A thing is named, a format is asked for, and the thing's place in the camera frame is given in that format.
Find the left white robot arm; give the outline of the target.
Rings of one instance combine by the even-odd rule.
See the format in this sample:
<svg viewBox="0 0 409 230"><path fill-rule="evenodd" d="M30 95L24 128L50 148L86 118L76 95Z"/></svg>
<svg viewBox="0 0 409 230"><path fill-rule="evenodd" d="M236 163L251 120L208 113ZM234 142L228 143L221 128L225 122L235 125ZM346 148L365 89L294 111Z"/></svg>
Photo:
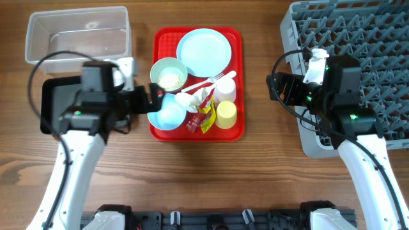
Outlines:
<svg viewBox="0 0 409 230"><path fill-rule="evenodd" d="M58 154L45 195L29 229L78 229L96 163L111 130L131 114L161 109L164 89L150 84L131 91L114 83L116 63L87 61L82 65L78 96L59 117L59 128L41 122L59 141Z"/></svg>

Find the white tissue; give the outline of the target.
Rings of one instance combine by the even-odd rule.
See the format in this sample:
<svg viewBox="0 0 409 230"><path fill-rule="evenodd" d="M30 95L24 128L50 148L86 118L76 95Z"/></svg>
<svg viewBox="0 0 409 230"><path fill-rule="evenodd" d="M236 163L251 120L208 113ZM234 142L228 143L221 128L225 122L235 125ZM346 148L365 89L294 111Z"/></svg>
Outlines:
<svg viewBox="0 0 409 230"><path fill-rule="evenodd" d="M197 90L193 95L188 93L177 93L175 95L176 102L187 112L197 113L199 106L210 95L210 89L201 88Z"/></svg>

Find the yellow snack wrapper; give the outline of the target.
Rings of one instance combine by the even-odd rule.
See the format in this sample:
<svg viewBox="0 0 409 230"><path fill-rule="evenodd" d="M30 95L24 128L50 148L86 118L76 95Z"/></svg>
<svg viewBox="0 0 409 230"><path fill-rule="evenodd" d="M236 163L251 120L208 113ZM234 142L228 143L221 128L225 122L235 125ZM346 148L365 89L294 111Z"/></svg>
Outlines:
<svg viewBox="0 0 409 230"><path fill-rule="evenodd" d="M199 108L199 113L204 116L200 123L201 131L204 134L209 131L217 117L214 100L211 98L203 102Z"/></svg>

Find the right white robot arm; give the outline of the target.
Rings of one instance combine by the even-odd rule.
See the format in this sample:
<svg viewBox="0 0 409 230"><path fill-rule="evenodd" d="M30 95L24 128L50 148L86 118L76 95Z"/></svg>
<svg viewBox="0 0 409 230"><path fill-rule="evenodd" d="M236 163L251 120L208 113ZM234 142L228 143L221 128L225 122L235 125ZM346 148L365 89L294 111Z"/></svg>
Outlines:
<svg viewBox="0 0 409 230"><path fill-rule="evenodd" d="M360 104L360 63L349 55L308 57L305 75L278 72L266 83L271 100L331 138L346 165L368 229L408 229L408 207L392 171L380 119Z"/></svg>

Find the red snack wrapper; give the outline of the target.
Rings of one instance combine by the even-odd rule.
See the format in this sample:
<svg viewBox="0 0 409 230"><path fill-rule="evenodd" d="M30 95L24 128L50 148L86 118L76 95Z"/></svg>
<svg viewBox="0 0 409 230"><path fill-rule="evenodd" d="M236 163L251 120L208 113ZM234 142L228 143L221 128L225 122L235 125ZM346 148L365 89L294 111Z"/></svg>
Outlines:
<svg viewBox="0 0 409 230"><path fill-rule="evenodd" d="M196 129L201 126L201 123L203 122L204 118L205 113L202 112L195 113L195 115L189 120L189 122L186 125L188 131L195 132Z"/></svg>

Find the yellow plastic cup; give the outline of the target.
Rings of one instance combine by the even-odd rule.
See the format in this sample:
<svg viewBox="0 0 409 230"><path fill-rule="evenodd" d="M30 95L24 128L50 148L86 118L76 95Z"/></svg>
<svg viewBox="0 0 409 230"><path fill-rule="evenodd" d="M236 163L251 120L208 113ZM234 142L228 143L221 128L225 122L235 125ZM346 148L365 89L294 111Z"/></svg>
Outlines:
<svg viewBox="0 0 409 230"><path fill-rule="evenodd" d="M221 129L232 128L237 120L237 108L233 102L222 101L217 106L215 124Z"/></svg>

